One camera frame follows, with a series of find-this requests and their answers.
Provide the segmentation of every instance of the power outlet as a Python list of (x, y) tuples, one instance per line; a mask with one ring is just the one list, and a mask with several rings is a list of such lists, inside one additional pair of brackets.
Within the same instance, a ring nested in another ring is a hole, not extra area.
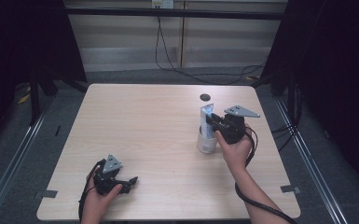
[(162, 8), (162, 0), (152, 0), (152, 8)]
[(173, 9), (173, 0), (162, 0), (162, 8)]

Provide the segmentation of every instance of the hand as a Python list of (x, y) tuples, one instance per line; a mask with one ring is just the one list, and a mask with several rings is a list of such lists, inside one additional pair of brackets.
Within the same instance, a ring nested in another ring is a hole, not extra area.
[[(247, 123), (245, 123), (246, 132), (252, 136), (252, 131)], [(228, 164), (231, 172), (234, 170), (245, 169), (245, 161), (248, 158), (249, 152), (252, 149), (252, 143), (248, 136), (244, 135), (243, 138), (235, 144), (228, 144), (223, 135), (216, 131), (216, 139), (223, 150), (223, 158)]]
[(81, 222), (83, 224), (100, 223), (106, 214), (109, 204), (116, 198), (123, 187), (122, 185), (116, 185), (107, 195), (100, 195), (94, 186), (93, 180), (93, 177), (98, 169), (99, 167), (95, 168), (92, 178), (90, 179), (89, 186), (87, 187), (87, 191), (90, 191), (86, 196), (86, 201), (84, 202), (83, 217)]

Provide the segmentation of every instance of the black horizontal bar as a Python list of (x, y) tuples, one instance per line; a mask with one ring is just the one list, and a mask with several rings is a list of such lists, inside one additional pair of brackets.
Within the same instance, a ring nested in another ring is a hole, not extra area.
[(105, 16), (148, 16), (148, 17), (185, 17), (185, 18), (218, 18), (281, 21), (288, 18), (283, 13), (242, 12), (242, 11), (211, 11), (191, 9), (165, 8), (118, 8), (118, 7), (28, 7), (25, 10), (42, 10), (67, 13), (72, 15), (105, 15)]

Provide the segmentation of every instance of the wooden tabletop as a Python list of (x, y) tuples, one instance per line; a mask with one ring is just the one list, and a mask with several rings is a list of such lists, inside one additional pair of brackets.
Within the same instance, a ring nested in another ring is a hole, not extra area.
[[(200, 95), (211, 96), (203, 102)], [(78, 200), (93, 165), (108, 154), (123, 167), (117, 179), (139, 176), (130, 194), (120, 194), (108, 220), (249, 218), (234, 190), (234, 179), (217, 145), (213, 154), (197, 149), (200, 108), (214, 113), (241, 105), (260, 114), (245, 118), (259, 144), (248, 166), (258, 185), (290, 217), (300, 210), (255, 90), (198, 85), (93, 84), (84, 98), (62, 150), (49, 190), (37, 211), (42, 220), (77, 220)]]

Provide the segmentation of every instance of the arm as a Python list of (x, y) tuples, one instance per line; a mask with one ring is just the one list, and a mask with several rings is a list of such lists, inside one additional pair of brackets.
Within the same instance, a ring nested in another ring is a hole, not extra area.
[(103, 219), (109, 204), (116, 198), (122, 186), (116, 185), (107, 195), (100, 195), (94, 186), (93, 178), (89, 182), (86, 201), (84, 202), (82, 224), (98, 224)]
[[(217, 131), (216, 139), (223, 150), (223, 157), (228, 164), (228, 169), (231, 171), (232, 176), (237, 182), (241, 193), (253, 201), (263, 203), (267, 206), (280, 210), (272, 199), (257, 185), (246, 170), (245, 161), (252, 148), (249, 138), (245, 135), (240, 142), (229, 145), (223, 138), (222, 134)], [(252, 206), (249, 203), (245, 203), (245, 206), (248, 210), (252, 223), (288, 223), (283, 218), (277, 217), (268, 211)]]

